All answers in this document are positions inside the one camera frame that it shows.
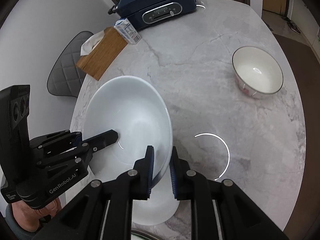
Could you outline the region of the person's left hand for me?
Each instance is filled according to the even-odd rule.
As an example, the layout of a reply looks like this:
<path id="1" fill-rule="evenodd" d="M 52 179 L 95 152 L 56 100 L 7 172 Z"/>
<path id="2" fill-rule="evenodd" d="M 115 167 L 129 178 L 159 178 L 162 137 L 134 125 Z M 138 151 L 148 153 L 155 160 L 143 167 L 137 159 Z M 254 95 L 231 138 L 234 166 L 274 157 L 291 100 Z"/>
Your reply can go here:
<path id="1" fill-rule="evenodd" d="M 18 225 L 24 230 L 31 232 L 38 229 L 41 218 L 48 215 L 54 217 L 62 210 L 59 198 L 56 198 L 54 201 L 39 210 L 32 209 L 22 200 L 12 203 L 11 207 Z"/>

